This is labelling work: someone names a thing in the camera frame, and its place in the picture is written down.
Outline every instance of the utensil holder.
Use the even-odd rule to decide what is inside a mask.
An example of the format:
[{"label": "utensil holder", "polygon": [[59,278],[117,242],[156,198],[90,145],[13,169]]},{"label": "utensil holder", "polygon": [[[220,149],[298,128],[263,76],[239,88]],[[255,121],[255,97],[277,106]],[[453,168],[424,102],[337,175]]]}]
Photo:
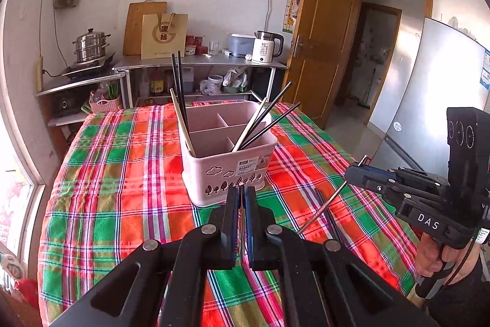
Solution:
[{"label": "utensil holder", "polygon": [[99,100],[97,103],[89,101],[89,104],[94,114],[98,112],[117,111],[123,108],[121,96],[114,100]]},{"label": "utensil holder", "polygon": [[[259,103],[239,101],[187,108],[189,136],[196,157],[180,135],[182,179],[190,201],[198,207],[206,207],[226,200],[228,188],[244,182],[263,189],[265,174],[277,143],[270,132],[264,133],[248,148],[231,153]],[[251,133],[263,129],[272,122],[267,114]]]}]

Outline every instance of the person's arm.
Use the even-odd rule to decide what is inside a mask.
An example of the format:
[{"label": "person's arm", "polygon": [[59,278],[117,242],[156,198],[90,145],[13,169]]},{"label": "person's arm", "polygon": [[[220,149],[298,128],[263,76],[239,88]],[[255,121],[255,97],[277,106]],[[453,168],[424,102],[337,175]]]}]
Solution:
[{"label": "person's arm", "polygon": [[[442,259],[439,248],[427,234],[423,234],[417,248],[416,271],[430,277],[445,262],[456,262],[454,271],[466,254],[467,248],[457,250],[445,247]],[[479,262],[480,245],[475,244],[464,265],[449,286],[443,288],[429,301],[430,316],[442,327],[473,327],[488,322],[490,309],[490,283],[482,282],[482,265]]]}]

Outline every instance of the human hand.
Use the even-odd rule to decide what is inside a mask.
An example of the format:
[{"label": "human hand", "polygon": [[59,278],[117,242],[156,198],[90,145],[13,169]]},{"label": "human hand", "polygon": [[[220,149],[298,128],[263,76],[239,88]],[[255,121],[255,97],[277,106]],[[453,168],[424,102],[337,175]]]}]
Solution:
[{"label": "human hand", "polygon": [[[439,246],[434,239],[426,233],[422,234],[420,244],[417,247],[417,255],[415,257],[415,270],[424,277],[431,277],[434,272],[440,271],[444,262],[455,262],[452,273],[444,280],[446,282],[454,273],[459,263],[464,258],[470,243],[464,249],[454,249],[450,246],[445,246],[442,253],[442,259],[439,258]],[[479,259],[480,244],[475,244],[471,249],[471,253],[464,265],[462,265],[458,274],[454,276],[451,284],[457,283],[464,277],[470,274],[474,269],[476,262]]]}]

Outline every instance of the camera lens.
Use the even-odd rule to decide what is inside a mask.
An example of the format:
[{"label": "camera lens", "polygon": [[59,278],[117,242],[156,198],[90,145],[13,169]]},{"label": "camera lens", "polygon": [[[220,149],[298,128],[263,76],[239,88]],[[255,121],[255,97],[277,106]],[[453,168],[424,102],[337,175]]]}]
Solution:
[{"label": "camera lens", "polygon": [[475,136],[473,133],[473,128],[471,127],[471,125],[469,125],[466,128],[466,145],[468,146],[468,148],[472,148],[474,143],[475,143]]},{"label": "camera lens", "polygon": [[454,136],[454,125],[453,121],[449,121],[449,126],[447,127],[447,132],[449,134],[449,138],[452,139]]},{"label": "camera lens", "polygon": [[461,146],[464,138],[465,138],[465,130],[462,127],[461,121],[458,121],[456,123],[456,143]]}]

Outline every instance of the silver bolt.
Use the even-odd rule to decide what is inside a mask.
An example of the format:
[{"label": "silver bolt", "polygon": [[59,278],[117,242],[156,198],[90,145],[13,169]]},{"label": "silver bolt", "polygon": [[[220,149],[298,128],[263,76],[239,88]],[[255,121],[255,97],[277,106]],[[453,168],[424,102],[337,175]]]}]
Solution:
[{"label": "silver bolt", "polygon": [[146,240],[143,243],[143,249],[145,251],[153,251],[154,249],[158,248],[158,241],[156,240]]},{"label": "silver bolt", "polygon": [[336,253],[337,251],[340,251],[342,246],[337,240],[327,240],[325,242],[325,248],[333,253]]},{"label": "silver bolt", "polygon": [[213,234],[216,231],[216,226],[214,224],[205,224],[202,226],[201,231],[203,234]]},{"label": "silver bolt", "polygon": [[270,224],[267,226],[267,232],[269,234],[273,234],[274,236],[277,236],[278,234],[282,233],[282,227],[279,226],[278,224]]}]

